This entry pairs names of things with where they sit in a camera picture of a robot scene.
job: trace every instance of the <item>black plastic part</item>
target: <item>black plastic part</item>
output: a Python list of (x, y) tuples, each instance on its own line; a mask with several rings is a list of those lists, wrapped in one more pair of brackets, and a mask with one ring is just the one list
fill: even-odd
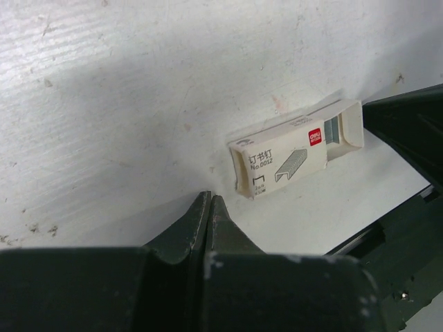
[(214, 196), (208, 220), (206, 252), (264, 254), (229, 217), (221, 196)]
[(145, 267), (134, 320), (137, 331), (153, 326), (196, 331), (210, 202), (211, 193), (201, 192), (179, 220), (146, 245), (157, 259)]
[(356, 260), (208, 254), (202, 331), (385, 331)]
[[(346, 252), (361, 259), (375, 278), (389, 332), (404, 329), (443, 291), (442, 216), (443, 196), (418, 194), (370, 225), (374, 236)], [(330, 253), (343, 252), (359, 235)]]
[(153, 259), (147, 248), (5, 250), (0, 331), (130, 331)]
[(364, 127), (443, 192), (443, 84), (363, 106)]

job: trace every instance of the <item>white surface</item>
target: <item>white surface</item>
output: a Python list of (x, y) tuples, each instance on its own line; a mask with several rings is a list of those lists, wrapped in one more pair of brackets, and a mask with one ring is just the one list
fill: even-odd
[(431, 304), (416, 313), (406, 323), (405, 332), (440, 332), (443, 326), (443, 293), (437, 295)]
[(11, 246), (142, 244), (212, 190), (264, 250), (324, 253), (426, 185), (366, 133), (361, 151), (251, 202), (235, 193), (226, 138), (337, 91), (368, 100), (440, 83), (440, 0), (0, 6)]

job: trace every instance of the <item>gray staple strip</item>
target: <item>gray staple strip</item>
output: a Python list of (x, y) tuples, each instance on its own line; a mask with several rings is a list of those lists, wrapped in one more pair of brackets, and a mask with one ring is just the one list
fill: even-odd
[(294, 150), (292, 154), (286, 159), (282, 167), (275, 173), (275, 181), (278, 182), (282, 176), (287, 175), (288, 180), (297, 172), (297, 169), (307, 159), (307, 149)]
[(326, 144), (333, 142), (340, 143), (340, 135), (338, 134), (338, 116), (325, 121), (325, 140)]

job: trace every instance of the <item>white cardboard box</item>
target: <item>white cardboard box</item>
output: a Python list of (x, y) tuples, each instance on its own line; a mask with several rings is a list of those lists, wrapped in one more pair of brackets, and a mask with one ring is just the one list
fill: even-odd
[(231, 142), (237, 192), (264, 196), (363, 147), (361, 102), (340, 100)]

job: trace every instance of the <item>dirt mark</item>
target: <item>dirt mark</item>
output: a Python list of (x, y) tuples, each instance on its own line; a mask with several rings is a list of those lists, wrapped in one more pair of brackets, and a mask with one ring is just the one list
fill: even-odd
[(51, 32), (53, 32), (53, 31), (56, 29), (56, 28), (50, 28), (50, 27), (49, 27), (50, 24), (51, 24), (51, 23), (48, 23), (48, 24), (46, 25), (45, 29), (43, 30), (42, 38), (45, 36), (46, 33), (51, 33)]
[(287, 105), (280, 99), (278, 99), (276, 96), (271, 95), (272, 100), (274, 101), (275, 104), (275, 109), (276, 111), (278, 111), (279, 113), (286, 113), (287, 112)]
[(39, 229), (39, 224), (38, 223), (34, 223), (31, 226), (29, 226), (29, 231), (32, 233), (40, 233), (40, 229)]
[(402, 84), (404, 84), (404, 76), (403, 76), (402, 73), (400, 73), (399, 77), (397, 77), (397, 79), (395, 80), (395, 84), (400, 83), (400, 81), (401, 81)]
[(48, 80), (47, 78), (45, 78), (44, 80), (43, 80), (43, 83), (44, 83), (44, 86), (46, 87), (46, 88), (51, 88), (54, 84), (50, 81), (50, 80)]
[(57, 235), (57, 231), (58, 231), (58, 226), (54, 225), (53, 227), (51, 227), (48, 233), (50, 233), (52, 237), (55, 237), (55, 235)]
[(0, 243), (6, 243), (7, 246), (14, 246), (14, 243), (18, 242), (18, 239), (8, 240), (9, 235), (0, 235)]
[(120, 167), (125, 167), (125, 168), (133, 168), (134, 166), (129, 164), (129, 163), (125, 163), (124, 161), (118, 161), (118, 160), (114, 160), (114, 159), (107, 159), (107, 158), (103, 158), (104, 160), (108, 160), (111, 163), (116, 163), (118, 164), (118, 166)]

